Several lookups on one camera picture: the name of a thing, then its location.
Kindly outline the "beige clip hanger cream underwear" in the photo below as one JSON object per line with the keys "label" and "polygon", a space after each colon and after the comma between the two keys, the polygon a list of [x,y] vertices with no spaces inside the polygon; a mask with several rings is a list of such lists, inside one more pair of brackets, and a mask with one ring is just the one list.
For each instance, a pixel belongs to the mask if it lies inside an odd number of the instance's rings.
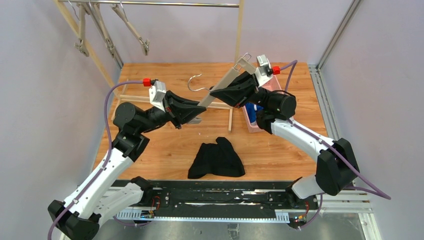
{"label": "beige clip hanger cream underwear", "polygon": [[91,9],[94,18],[97,20],[99,28],[100,28],[100,32],[102,37],[104,38],[105,41],[105,46],[106,48],[109,50],[109,53],[111,54],[111,56],[113,58],[115,58],[115,45],[113,43],[113,41],[110,38],[109,32],[106,28],[105,22],[103,20],[101,11],[100,11],[100,4],[99,3],[88,3],[89,8]]}

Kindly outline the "beige clip hanger blue underwear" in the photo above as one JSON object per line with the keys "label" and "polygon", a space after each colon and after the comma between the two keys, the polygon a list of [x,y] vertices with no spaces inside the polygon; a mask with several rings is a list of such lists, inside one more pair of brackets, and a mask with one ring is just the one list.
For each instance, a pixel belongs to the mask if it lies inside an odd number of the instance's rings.
{"label": "beige clip hanger blue underwear", "polygon": [[132,35],[137,39],[137,41],[141,45],[143,54],[145,56],[148,56],[149,51],[150,51],[150,41],[148,39],[144,40],[142,38],[142,36],[138,33],[136,28],[130,23],[130,21],[128,20],[128,17],[126,15],[126,12],[125,12],[125,9],[123,7],[122,2],[120,2],[119,4],[113,4],[111,6],[111,9],[116,13],[117,16],[119,16],[119,18],[124,22],[124,24],[129,29],[129,31],[132,33]]}

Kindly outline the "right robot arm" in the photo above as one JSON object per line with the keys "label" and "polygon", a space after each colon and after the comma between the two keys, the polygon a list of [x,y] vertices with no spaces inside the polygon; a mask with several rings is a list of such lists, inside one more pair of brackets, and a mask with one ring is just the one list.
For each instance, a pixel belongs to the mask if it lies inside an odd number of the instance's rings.
{"label": "right robot arm", "polygon": [[243,72],[228,86],[210,88],[210,95],[234,108],[246,104],[259,107],[255,122],[263,131],[283,138],[304,151],[316,162],[316,172],[300,177],[289,187],[295,199],[325,193],[338,195],[357,177],[359,170],[350,142],[334,140],[312,131],[295,121],[296,97],[281,89],[275,76],[260,85],[254,74]]}

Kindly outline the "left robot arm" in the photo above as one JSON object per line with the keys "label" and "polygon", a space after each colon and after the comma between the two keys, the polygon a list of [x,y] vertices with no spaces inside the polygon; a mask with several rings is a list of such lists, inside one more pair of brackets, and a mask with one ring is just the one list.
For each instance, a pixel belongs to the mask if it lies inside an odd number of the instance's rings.
{"label": "left robot arm", "polygon": [[144,133],[168,122],[180,129],[206,109],[201,102],[179,97],[170,90],[147,110],[131,102],[121,103],[113,119],[118,133],[112,138],[110,129],[106,130],[108,150],[103,160],[65,200],[53,200],[48,206],[52,225],[47,238],[52,239],[54,229],[58,229],[72,240],[91,240],[100,227],[119,212],[142,200],[148,201],[152,186],[140,176],[114,194],[103,196],[146,149],[150,139]]}

